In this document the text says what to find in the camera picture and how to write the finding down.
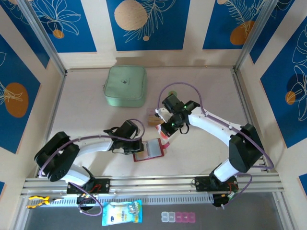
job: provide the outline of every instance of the mint green pouch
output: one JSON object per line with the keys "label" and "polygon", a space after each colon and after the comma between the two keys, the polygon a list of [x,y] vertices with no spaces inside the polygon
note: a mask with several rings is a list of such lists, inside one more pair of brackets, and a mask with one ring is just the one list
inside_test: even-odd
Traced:
{"label": "mint green pouch", "polygon": [[147,76],[141,66],[113,66],[104,87],[109,105],[142,107],[146,100]]}

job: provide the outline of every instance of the metal bracket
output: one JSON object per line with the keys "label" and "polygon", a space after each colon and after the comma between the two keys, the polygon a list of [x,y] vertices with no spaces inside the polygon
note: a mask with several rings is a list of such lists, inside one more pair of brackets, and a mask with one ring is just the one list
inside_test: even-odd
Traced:
{"label": "metal bracket", "polygon": [[233,183],[235,185],[238,184],[234,176],[230,177],[225,183],[219,185],[218,188],[212,186],[212,182],[209,176],[197,176],[194,180],[196,192],[228,192],[230,190],[230,183]]}
{"label": "metal bracket", "polygon": [[[94,194],[108,194],[110,189],[111,180],[108,178],[95,179],[94,187],[92,188],[90,193]],[[67,194],[80,195],[83,194],[81,190],[68,183],[67,185]]]}

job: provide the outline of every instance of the white floor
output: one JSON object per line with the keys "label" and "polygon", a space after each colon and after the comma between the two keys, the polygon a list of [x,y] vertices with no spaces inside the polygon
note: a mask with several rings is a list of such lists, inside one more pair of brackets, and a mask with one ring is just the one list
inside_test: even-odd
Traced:
{"label": "white floor", "polygon": [[[103,95],[107,75],[108,69],[68,73],[51,136],[59,131],[65,131],[71,138],[102,134],[104,129],[137,118],[146,126],[143,140],[158,138],[155,128],[147,126],[146,110],[156,108],[161,89],[175,81],[196,86],[204,107],[210,112],[234,123],[245,125],[247,122],[230,69],[147,68],[147,99],[142,108],[108,105]],[[162,99],[171,90],[175,90],[184,103],[199,101],[193,89],[183,85],[170,87]],[[188,135],[177,135],[161,158],[134,162],[132,155],[96,152],[78,157],[75,164],[87,167],[94,176],[187,175],[210,173],[227,158],[228,148],[224,143],[203,130],[191,128]]]}

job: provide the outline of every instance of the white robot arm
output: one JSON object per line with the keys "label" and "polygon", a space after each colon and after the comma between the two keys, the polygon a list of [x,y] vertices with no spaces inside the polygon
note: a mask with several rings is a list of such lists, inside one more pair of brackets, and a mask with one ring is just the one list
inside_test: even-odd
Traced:
{"label": "white robot arm", "polygon": [[176,131],[186,125],[199,127],[220,139],[229,147],[229,158],[218,165],[211,173],[214,184],[223,184],[230,177],[238,173],[246,173],[250,167],[262,156],[262,153],[242,135],[235,130],[240,130],[255,141],[261,148],[256,129],[247,124],[245,126],[226,121],[208,111],[205,111],[196,102],[189,101],[183,104],[175,95],[168,96],[162,104],[165,108],[156,109],[156,116],[163,119],[164,123],[157,129],[162,138],[169,138]]}
{"label": "white robot arm", "polygon": [[[142,139],[133,139],[133,136],[138,135],[138,127],[131,120],[125,121],[121,127],[114,127],[104,132],[110,138],[101,137],[98,143],[82,148],[68,143],[71,142],[69,136],[65,132],[59,132],[35,155],[34,160],[50,181],[65,180],[84,186],[93,179],[93,175],[85,167],[73,164],[77,157],[97,151],[122,150],[121,153],[125,155],[144,151]],[[63,152],[50,159],[50,156],[65,143],[68,145]]]}

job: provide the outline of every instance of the snack bag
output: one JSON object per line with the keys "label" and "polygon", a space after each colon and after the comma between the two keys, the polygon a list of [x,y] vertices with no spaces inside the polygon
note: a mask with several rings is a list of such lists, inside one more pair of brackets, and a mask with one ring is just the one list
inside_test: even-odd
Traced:
{"label": "snack bag", "polygon": [[142,201],[105,202],[102,214],[102,226],[121,223],[142,223]]}

